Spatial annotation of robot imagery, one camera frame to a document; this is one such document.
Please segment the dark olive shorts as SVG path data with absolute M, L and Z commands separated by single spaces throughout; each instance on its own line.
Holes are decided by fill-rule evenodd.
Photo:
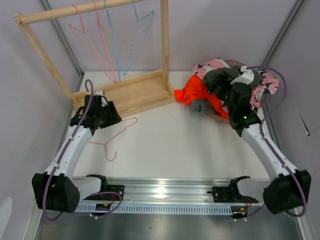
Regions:
M 251 94 L 262 82 L 262 77 L 258 71 L 248 69 L 245 65 L 235 65 L 209 71 L 202 82 L 208 93 L 222 98 L 232 91 Z

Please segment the grey shorts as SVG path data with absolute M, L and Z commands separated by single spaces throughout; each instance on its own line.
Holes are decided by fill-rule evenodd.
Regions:
M 211 105 L 211 103 L 205 99 L 195 99 L 188 105 L 188 107 L 194 113 L 199 113 L 199 114 L 216 113 L 216 110 Z

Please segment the pink patterned shorts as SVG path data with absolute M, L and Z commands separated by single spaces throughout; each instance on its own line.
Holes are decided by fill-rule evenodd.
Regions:
M 206 93 L 206 89 L 202 85 L 205 74 L 211 70 L 219 68 L 231 68 L 233 66 L 241 66 L 242 63 L 233 60 L 223 60 L 216 58 L 206 63 L 196 65 L 192 71 L 194 75 L 189 79 L 191 83 L 191 96 L 188 96 L 185 102 L 191 111 L 198 113 L 214 113 L 223 115 L 227 113 L 226 104 L 218 100 L 215 96 Z M 250 99 L 251 108 L 257 112 L 262 106 L 267 94 L 275 94 L 279 85 L 278 78 L 266 71 L 254 71 L 258 78 L 258 83 L 252 89 Z

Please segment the blue wire hanger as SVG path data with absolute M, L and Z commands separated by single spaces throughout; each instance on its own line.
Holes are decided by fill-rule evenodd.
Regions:
M 151 10 L 145 15 L 139 15 L 137 11 L 136 1 L 133 1 L 133 9 L 135 15 L 135 30 L 133 33 L 129 54 L 124 65 L 123 74 L 126 76 L 131 71 L 132 66 L 139 56 L 147 39 L 150 27 L 154 19 L 154 11 Z
M 112 34 L 112 41 L 113 41 L 113 47 L 114 47 L 114 54 L 115 54 L 115 64 L 116 64 L 116 70 L 117 70 L 117 77 L 118 81 L 121 82 L 121 74 L 120 74 L 120 62 L 119 62 L 119 53 L 118 53 L 118 47 L 117 47 L 117 41 L 116 41 L 116 35 L 115 35 L 115 30 L 112 24 L 112 19 L 109 13 L 109 8 L 107 4 L 107 0 L 104 0 L 104 5 L 106 9 L 106 14 L 107 14 L 107 21 L 111 30 Z

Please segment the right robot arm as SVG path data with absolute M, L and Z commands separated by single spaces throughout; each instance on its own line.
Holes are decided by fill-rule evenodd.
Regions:
M 265 186 L 250 177 L 239 180 L 228 189 L 228 196 L 234 202 L 245 197 L 262 201 L 272 214 L 289 213 L 291 209 L 302 208 L 301 217 L 307 210 L 311 186 L 311 175 L 307 170 L 298 170 L 263 131 L 263 121 L 252 110 L 250 77 L 244 75 L 231 79 L 219 73 L 208 82 L 208 92 L 225 102 L 230 126 L 251 147 L 264 166 L 270 183 Z

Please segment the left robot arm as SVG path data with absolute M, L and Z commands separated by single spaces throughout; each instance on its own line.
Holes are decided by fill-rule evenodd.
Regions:
M 73 176 L 80 156 L 95 131 L 121 121 L 113 101 L 99 94 L 85 96 L 84 106 L 70 120 L 67 136 L 58 154 L 44 173 L 36 173 L 31 180 L 39 209 L 73 213 L 81 200 L 92 197 L 103 200 L 108 196 L 105 176 L 89 174 L 80 184 L 73 182 Z

